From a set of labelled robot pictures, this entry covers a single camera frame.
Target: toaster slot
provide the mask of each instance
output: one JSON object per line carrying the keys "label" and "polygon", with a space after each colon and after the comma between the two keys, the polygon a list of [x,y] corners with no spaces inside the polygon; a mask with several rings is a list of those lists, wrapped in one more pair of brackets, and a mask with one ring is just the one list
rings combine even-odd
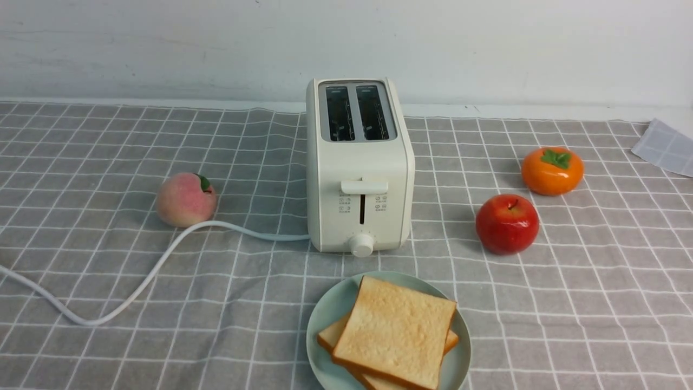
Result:
{"label": "toaster slot", "polygon": [[366,196],[362,194],[360,197],[360,202],[359,202],[358,223],[363,225],[363,221],[365,220],[365,217],[366,217]]}
{"label": "toaster slot", "polygon": [[345,86],[326,87],[325,98],[330,123],[330,140],[353,141],[354,131],[349,90]]}
{"label": "toaster slot", "polygon": [[380,100],[377,85],[359,85],[356,87],[359,113],[363,125],[363,135],[368,141],[389,139],[385,113]]}

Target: artificial peach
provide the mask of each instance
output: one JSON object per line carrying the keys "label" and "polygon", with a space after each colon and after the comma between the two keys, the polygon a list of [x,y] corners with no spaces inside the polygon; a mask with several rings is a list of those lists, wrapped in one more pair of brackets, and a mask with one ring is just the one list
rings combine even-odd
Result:
{"label": "artificial peach", "polygon": [[204,176],[177,173],[166,179],[157,194],[157,214],[177,228],[209,220],[216,210],[216,192]]}

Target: gray checkered tablecloth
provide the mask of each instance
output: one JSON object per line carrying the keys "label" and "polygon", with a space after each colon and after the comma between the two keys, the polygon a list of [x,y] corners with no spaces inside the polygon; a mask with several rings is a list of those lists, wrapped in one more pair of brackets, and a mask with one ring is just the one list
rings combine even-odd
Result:
{"label": "gray checkered tablecloth", "polygon": [[[205,228],[140,298],[84,328],[0,282],[0,388],[320,388],[306,324],[369,270],[417,275],[470,328],[467,390],[693,389],[693,179],[630,152],[646,124],[407,118],[412,239],[367,259]],[[0,264],[94,319],[129,296],[180,233],[152,211],[162,180],[207,176],[215,219],[305,234],[304,117],[267,110],[0,103]],[[519,160],[567,145],[581,186],[530,194]],[[530,197],[543,227],[521,255],[476,240],[478,207]]]}

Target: white cable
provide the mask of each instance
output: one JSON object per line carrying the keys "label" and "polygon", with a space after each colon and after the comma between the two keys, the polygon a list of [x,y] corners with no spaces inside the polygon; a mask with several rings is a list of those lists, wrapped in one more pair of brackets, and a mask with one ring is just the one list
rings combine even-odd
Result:
{"label": "white cable", "polygon": [[101,325],[103,323],[106,323],[110,320],[112,320],[115,316],[120,314],[132,301],[137,299],[137,296],[149,285],[149,283],[152,281],[154,276],[159,272],[159,269],[161,266],[164,265],[164,262],[168,259],[168,256],[175,250],[175,247],[180,244],[180,242],[185,238],[185,236],[189,235],[192,233],[194,230],[197,230],[199,228],[204,228],[206,226],[219,226],[221,228],[228,228],[231,230],[236,230],[238,232],[244,233],[249,236],[253,236],[255,238],[259,239],[265,239],[268,241],[302,241],[305,239],[310,239],[309,235],[269,235],[269,234],[263,234],[263,233],[258,233],[254,232],[252,230],[248,230],[246,228],[243,228],[238,225],[234,225],[232,223],[228,222],[221,222],[221,221],[204,221],[197,223],[195,225],[192,225],[191,227],[187,228],[186,230],[183,230],[183,232],[176,237],[175,241],[166,249],[166,252],[161,256],[159,259],[158,263],[154,265],[154,268],[152,268],[152,271],[147,275],[147,278],[137,287],[137,289],[130,295],[128,299],[125,300],[125,302],[121,303],[120,306],[116,307],[112,312],[109,314],[95,320],[85,320],[82,317],[78,316],[77,314],[74,314],[70,309],[68,309],[65,305],[63,305],[53,294],[47,292],[43,287],[37,285],[36,283],[32,282],[31,280],[25,278],[22,275],[19,275],[18,273],[15,273],[13,271],[10,271],[9,269],[5,268],[4,266],[0,266],[0,273],[3,273],[7,275],[8,277],[16,280],[17,282],[22,283],[23,285],[30,287],[31,289],[34,289],[36,292],[39,294],[43,295],[48,299],[58,310],[60,310],[61,313],[63,313],[66,317],[71,319],[74,323],[77,323],[78,325],[83,325],[83,326],[97,326]]}

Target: toaster lever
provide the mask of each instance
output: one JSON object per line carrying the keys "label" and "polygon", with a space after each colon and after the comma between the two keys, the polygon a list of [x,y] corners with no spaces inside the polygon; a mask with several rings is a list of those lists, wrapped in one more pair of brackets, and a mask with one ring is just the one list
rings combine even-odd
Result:
{"label": "toaster lever", "polygon": [[347,195],[381,195],[387,193],[386,181],[343,180],[342,192]]}

